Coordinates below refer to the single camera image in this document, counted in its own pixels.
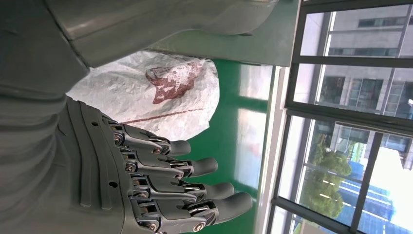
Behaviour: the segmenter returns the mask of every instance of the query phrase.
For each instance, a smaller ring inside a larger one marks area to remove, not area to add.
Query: robotic hand
[[[218,168],[214,158],[176,159],[190,152],[188,142],[169,141],[143,129],[104,119],[112,128],[114,143],[125,161],[125,173],[133,186],[129,200],[140,226],[157,234],[197,232],[229,221],[252,207],[250,195],[234,194],[230,183],[209,186],[183,180]]]
[[[277,0],[0,0],[0,230],[178,234],[251,206],[185,141],[119,124],[66,97],[91,67],[185,30],[238,35]]]

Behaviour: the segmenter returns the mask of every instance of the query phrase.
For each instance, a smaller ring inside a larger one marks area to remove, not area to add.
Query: screw hole
[[[109,186],[111,186],[112,188],[117,188],[117,183],[116,182],[109,182]]]

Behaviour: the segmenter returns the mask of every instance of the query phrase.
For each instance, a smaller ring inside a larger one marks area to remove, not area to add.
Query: green foliage
[[[309,163],[348,176],[351,167],[347,162],[347,157],[328,150],[324,145],[324,138],[321,135],[311,147]],[[342,181],[341,177],[331,173],[307,168],[301,193],[301,204],[330,218],[337,218],[343,208],[343,199],[338,193]]]

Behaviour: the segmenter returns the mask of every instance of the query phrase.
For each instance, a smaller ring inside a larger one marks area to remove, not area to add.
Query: metal screw
[[[155,231],[158,228],[158,226],[156,226],[156,224],[154,223],[150,223],[146,227],[151,229],[152,231]]]
[[[145,193],[138,193],[136,196],[137,196],[137,197],[143,197],[143,198],[147,198],[147,197],[148,197]]]
[[[196,225],[193,229],[194,232],[199,232],[200,230],[202,230],[205,227],[205,223],[199,223],[198,225]]]
[[[120,137],[118,135],[115,135],[113,137],[113,139],[114,139],[116,145],[120,143]]]
[[[125,171],[132,172],[133,171],[133,166],[127,165],[126,168],[125,168]]]
[[[184,177],[184,174],[180,173],[175,176],[176,179],[182,179]]]
[[[161,152],[162,152],[161,148],[156,148],[156,149],[153,150],[154,154],[160,154]]]

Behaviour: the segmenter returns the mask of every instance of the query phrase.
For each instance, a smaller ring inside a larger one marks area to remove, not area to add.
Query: red line
[[[179,111],[179,112],[169,113],[169,114],[160,115],[160,116],[154,116],[154,117],[149,117],[149,118],[141,118],[141,119],[130,120],[130,121],[126,121],[126,122],[123,122],[123,123],[124,123],[124,124],[137,123],[137,122],[143,122],[143,121],[152,120],[152,119],[157,119],[157,118],[163,118],[163,117],[167,117],[167,116],[174,116],[174,115],[178,115],[178,114],[183,114],[183,113],[186,113],[186,112],[201,111],[201,110],[204,110],[204,109],[202,108],[202,109],[193,109],[193,110]]]

